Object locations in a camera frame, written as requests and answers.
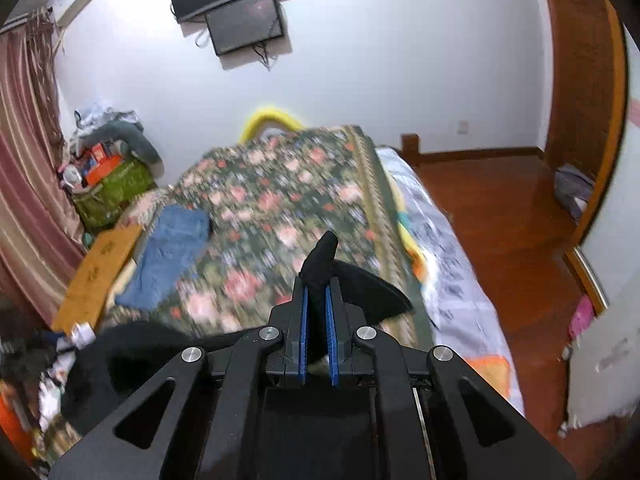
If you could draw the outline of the black pants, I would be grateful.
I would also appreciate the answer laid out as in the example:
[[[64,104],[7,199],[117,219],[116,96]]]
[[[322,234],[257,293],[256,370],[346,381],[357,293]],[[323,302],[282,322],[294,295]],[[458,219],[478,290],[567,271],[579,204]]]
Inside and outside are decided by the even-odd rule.
[[[298,274],[308,292],[309,364],[328,353],[326,288],[332,278],[340,285],[343,301],[360,307],[369,325],[413,311],[410,300],[396,286],[359,266],[337,260],[337,244],[333,232],[323,234]],[[78,434],[88,434],[178,352],[188,347],[201,347],[207,352],[231,347],[249,331],[246,328],[195,337],[148,321],[110,327],[76,353],[62,395],[61,414]]]

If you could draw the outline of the white patterned bed sheet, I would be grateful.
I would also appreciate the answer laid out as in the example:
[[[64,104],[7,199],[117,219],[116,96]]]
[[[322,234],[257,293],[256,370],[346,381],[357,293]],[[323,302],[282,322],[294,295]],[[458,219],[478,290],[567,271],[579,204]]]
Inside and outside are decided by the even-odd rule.
[[[477,281],[454,228],[408,162],[392,148],[378,148],[376,154],[404,200],[406,230],[426,265],[421,292],[434,343],[454,349],[524,413],[524,398],[498,313]]]

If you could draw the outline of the floral green bedspread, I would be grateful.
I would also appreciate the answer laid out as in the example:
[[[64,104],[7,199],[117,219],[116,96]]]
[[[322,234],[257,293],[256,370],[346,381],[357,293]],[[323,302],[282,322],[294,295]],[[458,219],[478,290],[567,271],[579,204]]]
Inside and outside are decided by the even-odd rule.
[[[330,231],[340,242],[337,258],[410,300],[411,311],[385,321],[384,330],[405,346],[431,347],[431,323],[399,234],[393,188],[360,128],[317,128],[214,148],[176,184],[143,194],[122,221],[152,232],[168,206],[209,215],[203,252],[168,281],[156,308],[116,300],[105,309],[102,328],[145,320],[213,335],[262,325],[273,306],[291,298],[305,258]]]

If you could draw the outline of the folded blue jeans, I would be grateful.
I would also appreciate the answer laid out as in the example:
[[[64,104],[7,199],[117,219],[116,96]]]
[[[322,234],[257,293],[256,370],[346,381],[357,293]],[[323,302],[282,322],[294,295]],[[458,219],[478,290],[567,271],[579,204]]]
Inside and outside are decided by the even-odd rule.
[[[116,296],[116,304],[155,310],[180,275],[201,255],[209,232],[210,219],[205,210],[164,207],[146,239],[137,270],[125,290]]]

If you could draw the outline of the wooden lap board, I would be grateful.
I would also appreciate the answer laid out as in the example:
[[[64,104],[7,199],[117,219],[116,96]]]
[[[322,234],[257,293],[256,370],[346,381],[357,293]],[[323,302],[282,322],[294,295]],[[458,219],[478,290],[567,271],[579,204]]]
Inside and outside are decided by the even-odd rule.
[[[67,287],[51,330],[70,335],[76,324],[88,323],[96,328],[107,294],[130,258],[142,231],[142,226],[134,224],[104,231],[96,238]]]

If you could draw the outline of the yellow headboard tube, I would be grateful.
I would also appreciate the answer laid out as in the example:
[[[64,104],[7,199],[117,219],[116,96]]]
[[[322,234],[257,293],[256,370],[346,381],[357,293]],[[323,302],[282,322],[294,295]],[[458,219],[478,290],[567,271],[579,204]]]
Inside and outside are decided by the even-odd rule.
[[[247,144],[257,138],[269,125],[277,125],[281,129],[299,132],[306,127],[284,110],[273,106],[265,106],[255,110],[247,119],[239,138],[239,144]]]

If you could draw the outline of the green patterned storage bag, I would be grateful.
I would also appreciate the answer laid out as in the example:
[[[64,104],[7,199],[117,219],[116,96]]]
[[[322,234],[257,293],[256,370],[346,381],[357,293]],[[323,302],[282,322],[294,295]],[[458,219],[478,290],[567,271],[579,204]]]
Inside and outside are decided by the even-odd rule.
[[[74,194],[72,202],[85,229],[96,233],[114,226],[135,198],[155,187],[148,167],[130,158],[88,191]]]

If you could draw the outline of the orange box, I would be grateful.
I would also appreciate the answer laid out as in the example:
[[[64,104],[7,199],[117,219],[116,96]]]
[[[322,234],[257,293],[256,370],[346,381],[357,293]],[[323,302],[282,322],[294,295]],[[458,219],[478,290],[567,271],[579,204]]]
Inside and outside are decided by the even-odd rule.
[[[119,155],[113,155],[102,159],[99,165],[94,166],[88,174],[86,174],[85,179],[88,185],[93,186],[98,184],[102,179],[113,172],[123,161],[124,159]]]

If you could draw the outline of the grey plush pillow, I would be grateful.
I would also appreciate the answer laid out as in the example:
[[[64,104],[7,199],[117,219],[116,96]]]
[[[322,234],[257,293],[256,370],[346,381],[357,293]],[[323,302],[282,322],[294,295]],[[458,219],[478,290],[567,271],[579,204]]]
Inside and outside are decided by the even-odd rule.
[[[154,179],[163,177],[165,172],[163,159],[137,124],[119,119],[111,120],[93,132],[82,134],[79,137],[79,145],[82,148],[90,148],[90,146],[104,141],[126,143],[128,153],[143,162],[151,171]]]

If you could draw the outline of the striped pink curtain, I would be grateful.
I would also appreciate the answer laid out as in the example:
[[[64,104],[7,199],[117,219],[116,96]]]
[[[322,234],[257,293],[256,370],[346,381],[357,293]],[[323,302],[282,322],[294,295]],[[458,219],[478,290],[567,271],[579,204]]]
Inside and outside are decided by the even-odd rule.
[[[76,208],[58,183],[65,140],[43,9],[1,36],[1,290],[50,324],[84,258]]]

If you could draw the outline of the grey bag by door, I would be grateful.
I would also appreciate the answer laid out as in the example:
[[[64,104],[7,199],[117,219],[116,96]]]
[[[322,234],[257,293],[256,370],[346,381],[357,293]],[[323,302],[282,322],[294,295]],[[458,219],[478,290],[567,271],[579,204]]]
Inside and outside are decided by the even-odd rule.
[[[594,181],[570,164],[555,170],[554,197],[575,221],[579,221],[586,211],[593,188]]]

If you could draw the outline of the brown wooden door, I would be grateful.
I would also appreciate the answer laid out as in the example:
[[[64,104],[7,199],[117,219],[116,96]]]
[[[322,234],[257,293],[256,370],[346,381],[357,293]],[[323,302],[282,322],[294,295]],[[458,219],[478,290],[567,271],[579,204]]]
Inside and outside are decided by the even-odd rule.
[[[623,25],[610,0],[547,0],[553,91],[547,164],[593,180],[570,244],[586,238],[604,200],[622,143],[627,97]]]

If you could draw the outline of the lower black wall monitor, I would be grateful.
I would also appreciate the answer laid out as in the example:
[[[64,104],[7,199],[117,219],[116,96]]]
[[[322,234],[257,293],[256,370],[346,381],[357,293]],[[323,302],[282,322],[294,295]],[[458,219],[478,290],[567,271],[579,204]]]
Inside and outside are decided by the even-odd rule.
[[[284,36],[278,0],[234,0],[205,13],[216,55],[266,44]]]

